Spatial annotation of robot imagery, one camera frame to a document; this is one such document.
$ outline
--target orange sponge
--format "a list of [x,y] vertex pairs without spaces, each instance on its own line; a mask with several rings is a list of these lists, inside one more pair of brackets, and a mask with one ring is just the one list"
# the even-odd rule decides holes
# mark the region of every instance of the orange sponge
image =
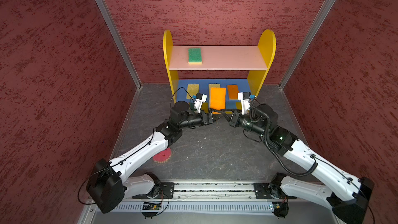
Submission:
[[210,108],[221,110],[225,109],[225,87],[212,87],[210,88]]
[[238,99],[238,86],[237,85],[228,85],[226,86],[228,88],[228,97],[230,100],[237,100]]

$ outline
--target gray floor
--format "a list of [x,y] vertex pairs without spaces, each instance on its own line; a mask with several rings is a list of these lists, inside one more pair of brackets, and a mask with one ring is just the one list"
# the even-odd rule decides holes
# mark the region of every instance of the gray floor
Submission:
[[[170,86],[144,84],[119,155],[130,150],[152,134],[170,115]],[[297,133],[277,86],[263,86],[258,101],[267,103],[279,115],[278,125]],[[270,181],[276,172],[284,172],[262,143],[243,136],[242,128],[228,126],[225,119],[199,127],[184,129],[182,137],[172,146],[172,156],[165,163],[152,159],[144,163],[133,176],[154,173],[160,180],[250,180]],[[305,170],[283,158],[296,172]],[[302,178],[314,181],[314,177]]]
[[110,212],[102,214],[97,212],[93,224],[336,224],[330,210],[312,202],[289,202],[289,214],[286,219],[275,216],[242,215],[242,214],[198,214],[198,213],[162,213],[158,217],[144,219],[141,213]]

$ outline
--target metal corner post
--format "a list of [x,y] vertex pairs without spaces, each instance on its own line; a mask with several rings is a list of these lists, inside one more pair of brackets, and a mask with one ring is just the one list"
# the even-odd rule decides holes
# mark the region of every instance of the metal corner post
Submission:
[[132,61],[130,59],[130,56],[127,52],[127,49],[123,43],[122,38],[120,37],[119,31],[117,30],[117,27],[115,25],[115,22],[113,21],[113,18],[111,16],[111,13],[109,12],[109,9],[105,3],[105,0],[95,0],[99,10],[101,11],[102,17],[106,22],[106,25],[109,28],[109,31],[112,34],[113,39],[115,40],[116,46],[119,49],[120,54],[123,57],[123,60],[126,63],[127,69],[130,72],[130,75],[132,79],[134,80],[134,83],[137,88],[141,87],[141,81],[138,77],[137,71],[135,71],[135,68],[132,64]]
[[305,51],[307,50],[308,46],[310,45],[312,39],[314,38],[315,34],[318,32],[319,28],[321,27],[323,21],[325,20],[326,16],[328,15],[331,7],[333,6],[336,0],[325,0],[319,9],[318,14],[316,15],[314,21],[312,22],[311,27],[309,28],[307,35],[304,37],[303,42],[301,43],[300,47],[298,48],[293,61],[290,63],[289,68],[287,69],[285,75],[283,76],[279,87],[283,89],[287,82],[289,81],[290,77],[292,76],[294,70],[296,69],[297,65],[299,64],[302,56],[304,55]]

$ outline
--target yellow side panel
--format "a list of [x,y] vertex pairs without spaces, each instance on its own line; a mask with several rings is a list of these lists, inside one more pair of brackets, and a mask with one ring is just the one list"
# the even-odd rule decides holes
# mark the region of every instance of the yellow side panel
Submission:
[[167,75],[169,77],[170,87],[172,90],[172,94],[177,90],[178,87],[178,71],[177,70],[169,70],[170,59],[173,51],[173,38],[170,30],[165,30],[163,34],[163,54],[164,54],[164,63],[166,64]]
[[264,80],[266,79],[269,68],[271,67],[272,61],[275,57],[275,33],[272,30],[265,30],[258,41],[257,47],[259,48],[264,62],[267,65],[267,70],[251,70],[249,72],[248,83],[250,86],[250,91],[256,96],[260,92],[260,89],[264,83]]

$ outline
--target textured red wall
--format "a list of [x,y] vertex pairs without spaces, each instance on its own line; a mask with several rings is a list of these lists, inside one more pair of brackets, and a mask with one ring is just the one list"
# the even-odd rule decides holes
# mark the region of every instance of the textured red wall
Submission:
[[[270,28],[277,50],[266,83],[279,83],[324,0],[105,1],[142,82],[168,83],[165,29],[175,45],[257,45]],[[246,78],[247,72],[180,72],[180,78],[203,76]]]
[[398,220],[397,20],[398,0],[337,0],[285,87],[310,146],[376,183],[384,224]]
[[135,90],[94,0],[0,0],[0,223],[68,223]]

